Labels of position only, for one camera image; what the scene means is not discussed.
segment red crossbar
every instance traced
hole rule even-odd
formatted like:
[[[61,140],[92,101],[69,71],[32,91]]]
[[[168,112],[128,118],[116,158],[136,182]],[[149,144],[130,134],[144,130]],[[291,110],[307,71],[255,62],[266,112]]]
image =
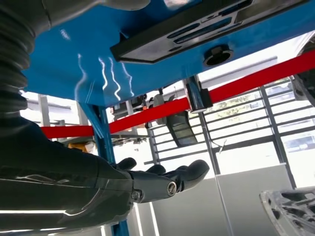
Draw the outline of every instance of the red crossbar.
[[[209,91],[209,95],[213,103],[217,103],[246,91],[313,68],[315,68],[315,50],[215,88]],[[130,127],[170,116],[188,109],[189,104],[186,97],[177,99],[112,122],[110,124],[110,130],[110,133],[113,134]],[[91,126],[56,126],[42,127],[42,129],[49,139],[94,135]]]

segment blue metal post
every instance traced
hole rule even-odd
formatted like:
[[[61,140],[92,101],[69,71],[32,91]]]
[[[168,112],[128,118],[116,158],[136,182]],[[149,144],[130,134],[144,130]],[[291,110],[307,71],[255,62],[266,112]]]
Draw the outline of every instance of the blue metal post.
[[[110,126],[104,107],[80,104],[94,129],[98,155],[110,163],[115,163]],[[113,236],[129,236],[127,221],[112,226]]]

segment shiny surface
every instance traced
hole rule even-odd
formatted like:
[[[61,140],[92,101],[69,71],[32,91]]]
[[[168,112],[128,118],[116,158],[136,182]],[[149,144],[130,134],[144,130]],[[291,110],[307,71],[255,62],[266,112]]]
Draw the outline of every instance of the shiny surface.
[[[155,0],[135,12],[98,6],[40,35],[25,72],[27,90],[108,107],[208,70],[203,54],[218,44],[228,44],[237,59],[315,29],[315,0],[310,0],[154,65],[113,58],[110,47],[119,42],[120,30],[133,35],[199,1],[181,8],[170,2],[176,1]]]

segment bolt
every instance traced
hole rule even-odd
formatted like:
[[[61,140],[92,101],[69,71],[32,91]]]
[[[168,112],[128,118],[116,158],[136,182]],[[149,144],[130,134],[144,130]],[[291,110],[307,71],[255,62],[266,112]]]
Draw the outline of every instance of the bolt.
[[[174,196],[177,191],[176,184],[174,182],[169,182],[167,191],[169,196]]]
[[[134,191],[134,192],[131,193],[131,198],[134,201],[137,201],[140,198],[140,193],[139,192],[137,192],[137,191]]]

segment robotic arm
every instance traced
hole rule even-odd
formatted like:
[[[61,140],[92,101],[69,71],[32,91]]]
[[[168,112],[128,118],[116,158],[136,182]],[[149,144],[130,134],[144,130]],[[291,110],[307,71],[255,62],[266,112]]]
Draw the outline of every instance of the robotic arm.
[[[0,2],[0,229],[72,231],[125,219],[134,203],[167,199],[208,171],[204,161],[165,173],[156,165],[134,172],[132,159],[110,165],[98,156],[47,139],[20,116],[21,71],[40,33],[102,4],[123,10],[150,0],[2,0]]]

